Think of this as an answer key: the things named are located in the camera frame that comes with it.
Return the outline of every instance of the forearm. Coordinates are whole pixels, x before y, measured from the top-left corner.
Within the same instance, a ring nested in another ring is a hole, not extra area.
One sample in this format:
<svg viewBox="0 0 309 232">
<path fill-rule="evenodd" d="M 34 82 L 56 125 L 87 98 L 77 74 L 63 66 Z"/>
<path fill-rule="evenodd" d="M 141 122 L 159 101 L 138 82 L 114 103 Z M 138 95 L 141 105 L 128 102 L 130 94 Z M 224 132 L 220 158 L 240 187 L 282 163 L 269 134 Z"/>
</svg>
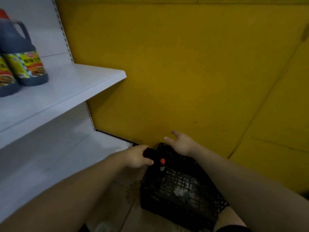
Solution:
<svg viewBox="0 0 309 232">
<path fill-rule="evenodd" d="M 123 152 L 64 179 L 17 210 L 0 231 L 76 232 L 112 179 L 125 168 Z"/>
<path fill-rule="evenodd" d="M 200 145 L 192 156 L 252 231 L 309 231 L 309 203 L 301 196 Z"/>
</svg>

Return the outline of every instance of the person's left hand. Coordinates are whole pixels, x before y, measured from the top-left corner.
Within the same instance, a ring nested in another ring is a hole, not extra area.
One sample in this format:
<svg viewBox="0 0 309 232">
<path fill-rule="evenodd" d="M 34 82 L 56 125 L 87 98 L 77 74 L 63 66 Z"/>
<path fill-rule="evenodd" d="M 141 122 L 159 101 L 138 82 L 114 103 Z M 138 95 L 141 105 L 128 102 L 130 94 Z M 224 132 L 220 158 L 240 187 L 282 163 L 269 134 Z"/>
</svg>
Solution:
<svg viewBox="0 0 309 232">
<path fill-rule="evenodd" d="M 126 166 L 130 168 L 140 168 L 144 165 L 153 165 L 153 160 L 143 156 L 143 152 L 147 147 L 146 145 L 139 145 L 126 149 L 123 153 Z"/>
</svg>

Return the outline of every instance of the red cap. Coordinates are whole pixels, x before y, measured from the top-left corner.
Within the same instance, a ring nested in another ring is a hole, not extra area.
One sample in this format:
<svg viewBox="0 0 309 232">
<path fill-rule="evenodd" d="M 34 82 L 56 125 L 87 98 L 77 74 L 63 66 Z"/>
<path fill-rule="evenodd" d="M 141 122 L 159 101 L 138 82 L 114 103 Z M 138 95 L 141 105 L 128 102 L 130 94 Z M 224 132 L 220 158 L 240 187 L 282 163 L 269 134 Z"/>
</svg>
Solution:
<svg viewBox="0 0 309 232">
<path fill-rule="evenodd" d="M 0 9 L 0 19 L 10 19 L 3 9 Z"/>
</svg>

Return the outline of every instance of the tile floor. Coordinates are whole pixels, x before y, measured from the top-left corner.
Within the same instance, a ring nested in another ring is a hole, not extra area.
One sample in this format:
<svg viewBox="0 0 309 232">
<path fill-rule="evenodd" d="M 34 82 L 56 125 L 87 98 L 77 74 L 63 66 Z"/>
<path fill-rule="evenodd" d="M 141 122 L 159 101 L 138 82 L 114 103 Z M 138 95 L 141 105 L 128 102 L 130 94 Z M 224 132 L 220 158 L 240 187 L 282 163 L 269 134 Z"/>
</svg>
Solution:
<svg viewBox="0 0 309 232">
<path fill-rule="evenodd" d="M 121 172 L 104 193 L 87 222 L 90 232 L 102 221 L 110 222 L 113 232 L 189 232 L 140 206 L 139 187 L 146 167 Z"/>
</svg>

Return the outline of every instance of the black crate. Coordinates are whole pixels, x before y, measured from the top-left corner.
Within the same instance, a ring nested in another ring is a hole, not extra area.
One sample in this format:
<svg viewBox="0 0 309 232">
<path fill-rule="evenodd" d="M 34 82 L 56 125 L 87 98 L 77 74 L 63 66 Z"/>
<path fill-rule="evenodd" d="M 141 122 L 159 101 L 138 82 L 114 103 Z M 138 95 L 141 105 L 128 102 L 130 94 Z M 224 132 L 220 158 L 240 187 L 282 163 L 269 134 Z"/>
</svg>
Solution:
<svg viewBox="0 0 309 232">
<path fill-rule="evenodd" d="M 218 213 L 227 205 L 203 169 L 161 143 L 146 151 L 154 160 L 141 182 L 141 207 L 193 231 L 213 231 Z M 159 182 L 159 161 L 165 159 L 166 177 Z"/>
</svg>

